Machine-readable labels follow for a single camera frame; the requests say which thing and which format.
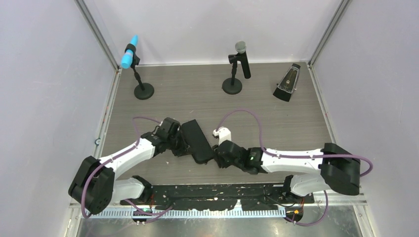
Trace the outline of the black zipper tool case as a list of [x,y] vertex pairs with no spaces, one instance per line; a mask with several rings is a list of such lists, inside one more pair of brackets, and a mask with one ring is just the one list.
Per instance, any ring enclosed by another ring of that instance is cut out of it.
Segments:
[[197,164],[214,159],[214,151],[196,119],[183,123],[181,130],[189,145],[188,151]]

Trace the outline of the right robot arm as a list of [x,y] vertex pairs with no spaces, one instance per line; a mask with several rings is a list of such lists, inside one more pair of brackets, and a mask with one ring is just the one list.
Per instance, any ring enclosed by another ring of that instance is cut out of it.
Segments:
[[360,193],[360,158],[334,143],[310,151],[264,151],[261,147],[246,149],[226,140],[216,145],[214,152],[220,168],[235,166],[252,175],[290,173],[282,189],[287,202],[323,190],[347,196]]

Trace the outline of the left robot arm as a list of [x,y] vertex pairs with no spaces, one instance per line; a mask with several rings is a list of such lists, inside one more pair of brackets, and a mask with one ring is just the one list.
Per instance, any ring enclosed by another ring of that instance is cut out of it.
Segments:
[[152,132],[140,135],[133,144],[114,154],[99,159],[86,157],[70,184],[68,194],[80,203],[84,218],[122,200],[147,204],[152,196],[152,185],[148,181],[138,175],[125,180],[118,178],[166,150],[175,156],[183,156],[188,148],[180,123],[165,118]]

